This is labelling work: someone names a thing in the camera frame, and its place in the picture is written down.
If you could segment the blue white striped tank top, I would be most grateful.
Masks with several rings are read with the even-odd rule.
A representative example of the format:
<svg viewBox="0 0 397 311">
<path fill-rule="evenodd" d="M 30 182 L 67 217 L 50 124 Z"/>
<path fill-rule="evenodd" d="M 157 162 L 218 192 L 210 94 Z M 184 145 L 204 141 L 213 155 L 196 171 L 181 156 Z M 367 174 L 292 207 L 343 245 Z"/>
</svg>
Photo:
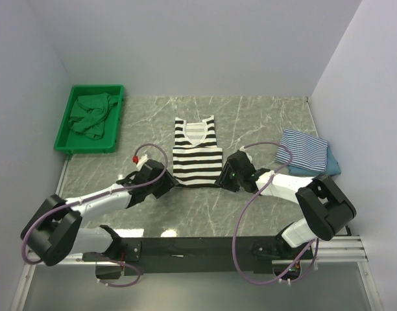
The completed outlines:
<svg viewBox="0 0 397 311">
<path fill-rule="evenodd" d="M 328 142 L 292 129 L 285 129 L 280 139 L 275 161 L 291 166 L 324 172 L 328 164 Z"/>
</svg>

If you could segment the black white striped tank top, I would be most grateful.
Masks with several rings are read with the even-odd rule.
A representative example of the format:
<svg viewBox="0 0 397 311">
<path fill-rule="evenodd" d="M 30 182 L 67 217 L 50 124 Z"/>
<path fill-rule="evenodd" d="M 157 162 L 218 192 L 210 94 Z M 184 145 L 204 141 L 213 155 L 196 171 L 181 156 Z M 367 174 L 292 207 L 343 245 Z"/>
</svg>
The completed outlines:
<svg viewBox="0 0 397 311">
<path fill-rule="evenodd" d="M 217 145 L 215 117 L 174 122 L 173 177 L 179 187 L 215 188 L 223 169 L 223 149 Z"/>
</svg>

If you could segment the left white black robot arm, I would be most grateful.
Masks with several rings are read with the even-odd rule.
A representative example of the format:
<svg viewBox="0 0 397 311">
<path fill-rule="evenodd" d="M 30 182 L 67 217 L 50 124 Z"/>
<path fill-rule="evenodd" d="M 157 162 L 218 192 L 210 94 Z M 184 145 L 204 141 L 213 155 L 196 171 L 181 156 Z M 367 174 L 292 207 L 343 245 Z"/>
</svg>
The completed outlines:
<svg viewBox="0 0 397 311">
<path fill-rule="evenodd" d="M 53 194 L 46 198 L 20 234 L 23 260 L 33 263 L 27 257 L 27 249 L 47 266 L 54 266 L 75 253 L 98 253 L 105 260 L 123 257 L 122 238 L 116 231 L 107 225 L 88 229 L 86 224 L 105 214 L 133 207 L 150 194 L 160 198 L 178 185 L 158 161 L 148 159 L 137 168 L 111 186 L 85 196 L 63 199 Z"/>
</svg>

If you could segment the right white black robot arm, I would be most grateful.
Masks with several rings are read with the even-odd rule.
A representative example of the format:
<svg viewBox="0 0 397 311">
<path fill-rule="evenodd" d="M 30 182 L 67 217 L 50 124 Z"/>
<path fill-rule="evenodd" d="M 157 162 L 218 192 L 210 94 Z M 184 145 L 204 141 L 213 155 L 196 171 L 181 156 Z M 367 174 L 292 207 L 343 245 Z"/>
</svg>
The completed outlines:
<svg viewBox="0 0 397 311">
<path fill-rule="evenodd" d="M 331 176 L 319 174 L 307 178 L 279 174 L 267 168 L 257 170 L 243 151 L 228 157 L 215 184 L 231 192 L 244 189 L 299 204 L 304 217 L 276 235 L 276 252 L 285 259 L 291 258 L 306 242 L 316 238 L 331 240 L 357 215 L 354 205 Z"/>
</svg>

